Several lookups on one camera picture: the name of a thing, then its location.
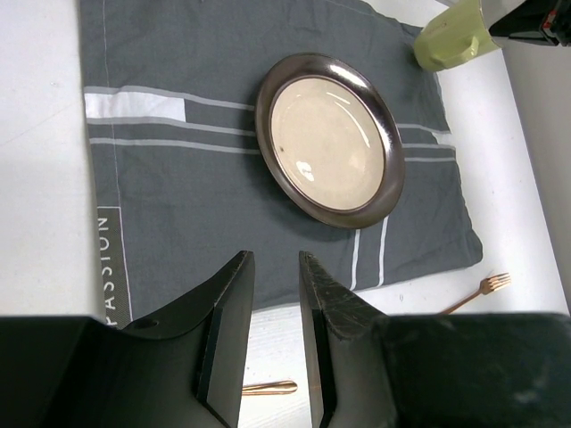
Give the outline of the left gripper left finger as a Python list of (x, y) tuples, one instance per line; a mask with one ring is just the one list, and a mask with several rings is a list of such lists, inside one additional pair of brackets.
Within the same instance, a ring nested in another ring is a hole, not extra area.
[(254, 256), (117, 329), (92, 317), (3, 317), (4, 427), (234, 427)]

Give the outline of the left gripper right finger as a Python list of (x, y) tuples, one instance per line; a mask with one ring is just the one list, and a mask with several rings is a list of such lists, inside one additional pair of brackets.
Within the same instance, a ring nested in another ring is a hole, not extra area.
[(316, 427), (567, 427), (570, 319), (388, 316), (299, 255)]

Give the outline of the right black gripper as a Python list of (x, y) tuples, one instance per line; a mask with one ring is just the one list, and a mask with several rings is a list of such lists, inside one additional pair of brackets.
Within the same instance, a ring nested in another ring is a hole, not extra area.
[(570, 0), (524, 1), (493, 23), (493, 37), (531, 45), (570, 45)]

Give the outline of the copper spoon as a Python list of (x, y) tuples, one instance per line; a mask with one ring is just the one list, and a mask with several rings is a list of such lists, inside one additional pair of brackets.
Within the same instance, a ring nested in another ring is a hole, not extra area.
[(275, 383), (259, 383), (246, 385), (242, 388), (243, 396), (274, 396), (288, 395), (298, 390), (296, 382), (287, 380)]

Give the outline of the yellow mug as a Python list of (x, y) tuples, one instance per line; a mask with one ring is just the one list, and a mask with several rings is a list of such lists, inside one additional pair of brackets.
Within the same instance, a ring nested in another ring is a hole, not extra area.
[(478, 0), (458, 1), (434, 17), (413, 45), (418, 65), (431, 72), (458, 67), (500, 48), (484, 22)]

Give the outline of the round metal plate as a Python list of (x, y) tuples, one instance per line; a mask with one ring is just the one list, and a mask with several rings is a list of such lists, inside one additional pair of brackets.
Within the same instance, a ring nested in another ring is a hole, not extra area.
[(318, 53), (280, 60), (261, 82), (254, 123), (268, 170), (309, 216), (358, 229), (395, 208), (401, 136), (373, 84), (349, 64)]

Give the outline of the grey cloth placemat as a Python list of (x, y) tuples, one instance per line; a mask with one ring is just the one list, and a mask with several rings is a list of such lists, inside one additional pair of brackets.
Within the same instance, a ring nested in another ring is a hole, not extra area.
[[(295, 304), (298, 254), (365, 290), (483, 257), (461, 191), (437, 77), (418, 28), (362, 1), (82, 1), (81, 62), (109, 325), (123, 326), (255, 255), (256, 309)], [(254, 104), (282, 58), (320, 53), (374, 85), (406, 176), (387, 219), (357, 231), (303, 213), (255, 138)]]

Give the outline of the copper fork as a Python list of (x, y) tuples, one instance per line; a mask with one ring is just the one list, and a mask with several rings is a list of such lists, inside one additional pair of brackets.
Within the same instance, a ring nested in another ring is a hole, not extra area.
[(480, 282), (479, 287), (475, 292), (471, 293), (466, 298), (453, 304), (447, 309), (441, 311), (440, 314), (449, 315), (455, 312), (456, 310), (460, 309), (461, 307), (467, 305), (470, 301), (480, 296), (485, 296), (493, 292), (497, 292), (501, 288), (509, 286), (510, 284), (511, 284), (511, 276), (509, 273), (502, 273), (495, 276), (486, 277)]

